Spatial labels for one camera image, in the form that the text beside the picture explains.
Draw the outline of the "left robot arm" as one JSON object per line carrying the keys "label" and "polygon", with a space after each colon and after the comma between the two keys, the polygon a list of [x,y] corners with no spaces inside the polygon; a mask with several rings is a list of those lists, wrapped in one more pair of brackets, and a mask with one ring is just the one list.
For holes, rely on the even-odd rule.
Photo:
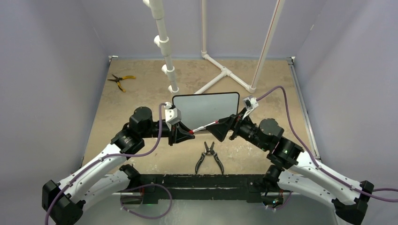
{"label": "left robot arm", "polygon": [[171,103],[161,103],[159,112],[165,118],[153,121],[148,107],[139,107],[130,116],[122,130],[89,163],[70,176],[54,182],[49,180],[42,188],[42,207],[46,211],[45,224],[52,219],[57,225],[75,224],[90,207],[109,195],[142,188],[140,174],[131,165],[124,165],[114,174],[108,172],[138,153],[145,145],[144,139],[156,137],[157,141],[146,155],[151,154],[162,137],[170,146],[194,139],[193,131],[181,122],[181,112]]}

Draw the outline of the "white PVC pipe frame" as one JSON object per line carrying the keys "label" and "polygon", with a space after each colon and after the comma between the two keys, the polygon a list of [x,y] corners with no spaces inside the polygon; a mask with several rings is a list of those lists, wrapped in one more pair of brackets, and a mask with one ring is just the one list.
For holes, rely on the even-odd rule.
{"label": "white PVC pipe frame", "polygon": [[[152,17],[156,21],[156,26],[158,30],[158,35],[154,38],[153,42],[155,45],[157,45],[160,50],[161,54],[164,57],[165,64],[162,66],[161,70],[162,72],[167,76],[170,85],[168,87],[168,91],[172,95],[177,95],[179,93],[179,87],[176,81],[176,70],[173,65],[173,60],[171,57],[172,50],[171,50],[171,44],[170,44],[170,39],[167,35],[166,31],[166,25],[165,25],[165,12],[164,12],[164,6],[163,6],[163,1],[161,0],[143,0],[143,3],[150,8]],[[275,4],[275,9],[272,14],[272,18],[269,24],[269,28],[264,40],[264,45],[261,50],[261,54],[258,60],[258,64],[253,76],[253,80],[250,84],[244,82],[241,78],[239,78],[236,74],[234,74],[230,69],[216,61],[214,58],[212,58],[208,53],[207,53],[207,1],[202,0],[201,1],[201,56],[204,60],[210,62],[212,65],[220,69],[220,74],[217,75],[215,78],[213,78],[211,81],[206,83],[203,87],[201,87],[199,90],[194,92],[195,94],[202,94],[206,90],[208,90],[210,87],[214,86],[217,82],[219,82],[222,78],[224,77],[229,77],[235,82],[237,82],[239,85],[241,85],[246,91],[249,93],[254,93],[257,88],[257,84],[259,81],[259,78],[262,73],[262,69],[264,67],[265,61],[266,61],[266,56],[269,52],[270,45],[272,42],[272,39],[274,37],[277,24],[279,22],[283,7],[285,5],[284,0],[277,0]]]}

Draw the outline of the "yellow handled needle-nose pliers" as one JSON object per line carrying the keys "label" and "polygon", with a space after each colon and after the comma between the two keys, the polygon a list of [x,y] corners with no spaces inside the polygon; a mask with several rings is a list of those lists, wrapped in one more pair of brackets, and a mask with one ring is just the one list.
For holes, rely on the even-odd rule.
{"label": "yellow handled needle-nose pliers", "polygon": [[108,79],[108,81],[115,82],[117,84],[119,90],[122,91],[123,93],[125,93],[126,90],[122,87],[121,81],[124,81],[124,80],[127,80],[127,79],[136,79],[136,77],[132,76],[132,75],[118,77],[118,76],[112,74],[112,77],[113,77],[113,79]]}

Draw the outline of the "black framed whiteboard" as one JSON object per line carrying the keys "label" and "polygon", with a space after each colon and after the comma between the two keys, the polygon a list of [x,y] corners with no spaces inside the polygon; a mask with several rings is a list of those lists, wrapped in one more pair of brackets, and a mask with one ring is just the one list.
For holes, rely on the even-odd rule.
{"label": "black framed whiteboard", "polygon": [[173,105],[181,111],[181,122],[189,129],[199,128],[238,112],[238,92],[176,95]]}

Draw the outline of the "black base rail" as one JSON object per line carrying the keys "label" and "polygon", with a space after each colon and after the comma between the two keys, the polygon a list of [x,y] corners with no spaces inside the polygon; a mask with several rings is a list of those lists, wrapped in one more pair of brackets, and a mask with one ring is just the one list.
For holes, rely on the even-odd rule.
{"label": "black base rail", "polygon": [[140,193],[144,204],[168,199],[261,203],[268,193],[280,191],[262,174],[140,174],[131,165],[122,165],[119,170],[129,180],[125,191]]}

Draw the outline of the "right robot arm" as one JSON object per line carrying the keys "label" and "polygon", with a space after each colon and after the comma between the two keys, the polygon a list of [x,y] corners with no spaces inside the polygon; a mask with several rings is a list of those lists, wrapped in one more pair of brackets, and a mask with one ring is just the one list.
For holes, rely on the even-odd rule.
{"label": "right robot arm", "polygon": [[259,125],[249,117],[231,115],[206,127],[218,141],[227,133],[237,136],[268,151],[267,159],[273,164],[267,171],[263,184],[266,189],[287,189],[317,200],[331,207],[347,223],[360,225],[368,208],[374,185],[369,181],[356,181],[339,174],[315,159],[311,152],[283,137],[284,129],[275,119],[263,119]]}

